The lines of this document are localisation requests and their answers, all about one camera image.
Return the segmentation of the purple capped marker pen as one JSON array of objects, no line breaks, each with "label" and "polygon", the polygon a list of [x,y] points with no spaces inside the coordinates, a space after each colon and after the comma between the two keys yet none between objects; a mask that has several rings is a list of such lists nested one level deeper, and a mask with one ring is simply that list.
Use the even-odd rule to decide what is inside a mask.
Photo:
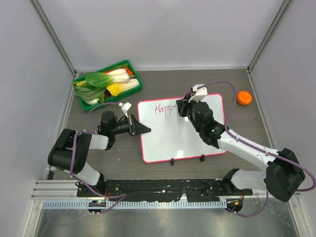
[{"label": "purple capped marker pen", "polygon": [[191,95],[191,91],[188,91],[185,95]]}]

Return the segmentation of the pink framed whiteboard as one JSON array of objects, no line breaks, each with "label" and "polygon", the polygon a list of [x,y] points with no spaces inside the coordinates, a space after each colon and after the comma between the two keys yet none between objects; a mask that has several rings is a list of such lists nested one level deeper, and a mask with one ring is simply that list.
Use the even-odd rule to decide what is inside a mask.
[{"label": "pink framed whiteboard", "polygon": [[187,118],[178,115],[176,100],[164,98],[140,101],[138,120],[151,129],[140,136],[145,163],[222,155],[225,151],[205,144]]}]

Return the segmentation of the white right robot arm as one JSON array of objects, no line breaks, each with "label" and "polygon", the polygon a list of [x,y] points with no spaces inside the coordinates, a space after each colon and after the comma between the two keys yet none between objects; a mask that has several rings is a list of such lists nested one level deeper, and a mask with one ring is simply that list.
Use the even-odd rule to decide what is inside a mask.
[{"label": "white right robot arm", "polygon": [[190,100],[188,95],[176,100],[176,105],[179,116],[188,118],[205,144],[233,153],[259,168],[259,171],[231,170],[223,182],[225,193],[234,195],[239,190],[258,189],[287,202],[305,180],[290,149],[266,148],[239,136],[214,119],[207,103]]}]

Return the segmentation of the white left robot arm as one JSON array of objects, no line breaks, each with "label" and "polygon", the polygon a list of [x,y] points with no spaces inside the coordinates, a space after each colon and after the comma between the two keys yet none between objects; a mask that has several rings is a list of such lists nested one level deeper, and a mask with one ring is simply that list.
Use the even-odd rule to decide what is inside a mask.
[{"label": "white left robot arm", "polygon": [[87,163],[88,152],[110,150],[119,134],[136,136],[149,132],[151,129],[141,124],[134,115],[117,119],[112,111],[107,111],[101,115],[96,133],[76,132],[65,128],[51,149],[47,162],[85,182],[88,191],[94,197],[100,197],[105,191],[104,175]]}]

